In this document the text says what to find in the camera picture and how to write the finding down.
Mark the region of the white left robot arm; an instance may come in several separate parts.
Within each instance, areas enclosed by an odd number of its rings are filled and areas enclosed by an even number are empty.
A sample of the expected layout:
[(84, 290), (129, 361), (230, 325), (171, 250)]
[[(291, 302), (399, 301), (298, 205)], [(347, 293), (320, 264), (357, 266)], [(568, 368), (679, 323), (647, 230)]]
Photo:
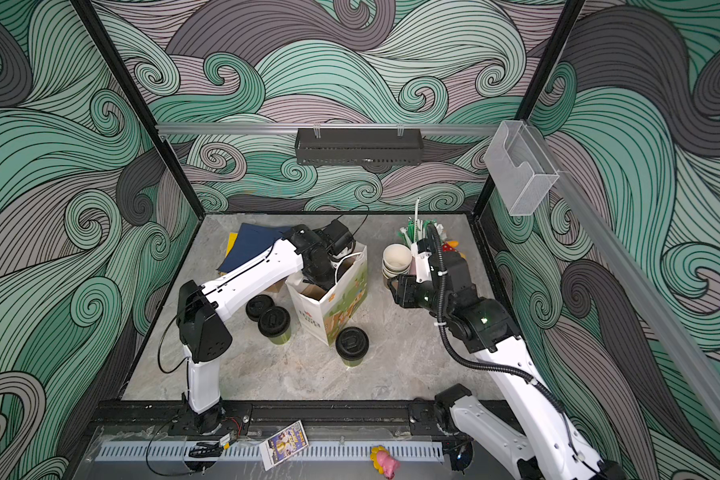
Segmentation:
[(300, 224), (231, 272), (180, 287), (176, 325), (187, 361), (187, 408), (197, 433), (214, 433), (223, 421), (220, 358), (233, 342), (225, 322), (270, 285), (297, 272), (314, 285), (332, 288), (339, 255), (353, 245), (353, 235), (338, 220), (319, 229)]

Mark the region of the white paper takeout bag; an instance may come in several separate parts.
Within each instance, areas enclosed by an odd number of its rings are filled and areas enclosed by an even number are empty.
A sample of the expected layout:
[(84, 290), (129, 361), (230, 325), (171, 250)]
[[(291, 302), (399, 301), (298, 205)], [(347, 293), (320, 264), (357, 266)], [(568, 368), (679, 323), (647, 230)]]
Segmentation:
[(320, 302), (299, 295), (299, 284), (308, 283), (301, 272), (285, 282), (296, 318), (305, 331), (327, 346), (332, 346), (368, 294), (368, 248), (358, 243), (346, 260), (339, 262), (337, 283)]

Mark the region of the black plastic cup lid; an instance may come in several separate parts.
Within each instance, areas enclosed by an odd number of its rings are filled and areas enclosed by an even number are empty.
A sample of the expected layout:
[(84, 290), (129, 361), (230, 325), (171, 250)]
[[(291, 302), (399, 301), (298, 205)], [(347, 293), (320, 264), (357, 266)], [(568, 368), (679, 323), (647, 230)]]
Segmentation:
[(262, 314), (258, 321), (259, 332), (266, 338), (277, 336), (291, 329), (291, 317), (287, 309), (274, 306)]

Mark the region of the green paper coffee cup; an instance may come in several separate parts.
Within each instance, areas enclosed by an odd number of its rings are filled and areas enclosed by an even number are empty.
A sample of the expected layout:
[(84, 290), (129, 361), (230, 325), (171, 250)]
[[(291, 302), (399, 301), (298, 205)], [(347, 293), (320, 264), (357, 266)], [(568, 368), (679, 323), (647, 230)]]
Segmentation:
[(291, 339), (291, 335), (291, 329), (287, 329), (277, 336), (270, 337), (269, 340), (275, 345), (284, 345)]

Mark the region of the brown pulp cup carrier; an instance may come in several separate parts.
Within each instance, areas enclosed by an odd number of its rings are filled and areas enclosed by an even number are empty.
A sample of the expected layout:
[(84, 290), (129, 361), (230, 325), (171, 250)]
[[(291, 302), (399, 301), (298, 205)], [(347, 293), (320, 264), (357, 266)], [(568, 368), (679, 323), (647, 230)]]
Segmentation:
[(311, 300), (315, 300), (317, 302), (320, 302), (326, 294), (326, 290), (324, 290), (318, 285), (310, 283), (299, 284), (296, 288), (296, 291), (299, 295)]

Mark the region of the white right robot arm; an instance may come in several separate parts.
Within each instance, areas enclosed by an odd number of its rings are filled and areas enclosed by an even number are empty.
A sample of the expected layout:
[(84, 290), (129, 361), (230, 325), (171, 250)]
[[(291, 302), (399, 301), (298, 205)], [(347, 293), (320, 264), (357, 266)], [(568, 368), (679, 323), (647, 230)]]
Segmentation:
[(445, 430), (479, 443), (515, 479), (625, 478), (621, 465), (602, 458), (573, 426), (500, 302), (444, 277), (420, 283), (413, 275), (398, 275), (387, 287), (398, 306), (422, 308), (434, 317), (452, 359), (490, 374), (519, 423), (510, 426), (457, 384), (436, 397)]

